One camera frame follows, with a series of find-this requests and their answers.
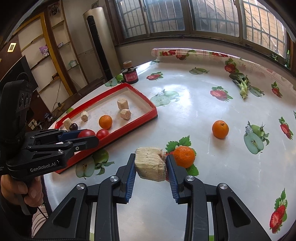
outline bottle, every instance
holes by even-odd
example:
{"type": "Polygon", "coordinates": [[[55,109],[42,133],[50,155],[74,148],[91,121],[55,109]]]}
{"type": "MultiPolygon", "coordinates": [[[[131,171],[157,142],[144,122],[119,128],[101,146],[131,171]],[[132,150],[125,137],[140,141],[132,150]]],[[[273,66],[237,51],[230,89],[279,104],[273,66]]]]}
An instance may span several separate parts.
{"type": "Polygon", "coordinates": [[[126,61],[123,63],[123,70],[121,71],[121,73],[123,76],[122,82],[126,82],[128,84],[134,84],[139,80],[136,68],[133,67],[133,64],[131,61],[126,61]]]}

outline television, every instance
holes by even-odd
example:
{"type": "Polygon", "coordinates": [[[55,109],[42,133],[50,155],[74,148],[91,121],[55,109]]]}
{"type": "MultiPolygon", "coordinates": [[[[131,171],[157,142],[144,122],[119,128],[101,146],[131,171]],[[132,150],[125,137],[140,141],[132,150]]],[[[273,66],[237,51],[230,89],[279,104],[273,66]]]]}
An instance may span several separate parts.
{"type": "Polygon", "coordinates": [[[33,91],[38,88],[38,84],[31,72],[26,56],[21,57],[0,81],[0,100],[4,85],[15,80],[28,80],[33,86],[33,91]]]}

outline metal screw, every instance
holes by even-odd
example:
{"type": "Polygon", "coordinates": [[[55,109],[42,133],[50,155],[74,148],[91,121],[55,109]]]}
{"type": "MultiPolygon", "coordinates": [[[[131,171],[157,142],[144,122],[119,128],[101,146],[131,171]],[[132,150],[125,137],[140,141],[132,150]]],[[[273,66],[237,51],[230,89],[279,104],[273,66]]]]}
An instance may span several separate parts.
{"type": "Polygon", "coordinates": [[[85,188],[85,185],[84,185],[83,183],[79,183],[79,184],[76,186],[76,188],[77,188],[78,190],[82,190],[82,189],[85,188]]]}
{"type": "Polygon", "coordinates": [[[112,176],[112,177],[110,177],[110,181],[111,182],[116,182],[116,181],[118,181],[118,177],[117,176],[112,176]]]}
{"type": "Polygon", "coordinates": [[[225,189],[228,188],[228,185],[225,184],[225,183],[220,183],[220,184],[219,184],[219,187],[220,187],[221,189],[225,190],[225,189]]]}
{"type": "Polygon", "coordinates": [[[194,179],[195,179],[194,176],[189,175],[189,176],[186,177],[186,180],[189,181],[189,182],[194,181],[194,179]]]}

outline purple plush toy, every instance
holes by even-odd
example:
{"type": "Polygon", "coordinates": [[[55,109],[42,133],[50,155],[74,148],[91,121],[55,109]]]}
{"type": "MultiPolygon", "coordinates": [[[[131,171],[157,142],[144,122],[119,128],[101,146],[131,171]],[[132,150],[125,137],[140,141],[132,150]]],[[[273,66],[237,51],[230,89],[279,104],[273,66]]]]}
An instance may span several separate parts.
{"type": "Polygon", "coordinates": [[[39,50],[42,53],[42,55],[43,55],[44,58],[49,55],[48,48],[47,48],[46,45],[40,47],[39,50]]]}

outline tangerine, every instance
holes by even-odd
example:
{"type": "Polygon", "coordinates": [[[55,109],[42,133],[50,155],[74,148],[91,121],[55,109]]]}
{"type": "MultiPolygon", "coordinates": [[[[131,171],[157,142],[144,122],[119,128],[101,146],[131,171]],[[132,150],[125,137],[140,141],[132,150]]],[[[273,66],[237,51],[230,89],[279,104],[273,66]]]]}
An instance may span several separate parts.
{"type": "Polygon", "coordinates": [[[194,151],[188,146],[179,146],[173,152],[174,159],[178,166],[188,168],[195,160],[194,151]]]}
{"type": "Polygon", "coordinates": [[[212,132],[215,137],[219,139],[224,139],[229,132],[229,127],[224,121],[217,120],[212,126],[212,132]]]}
{"type": "Polygon", "coordinates": [[[112,118],[109,115],[103,115],[99,119],[99,125],[103,129],[110,129],[110,127],[112,126],[112,122],[112,118]]]}

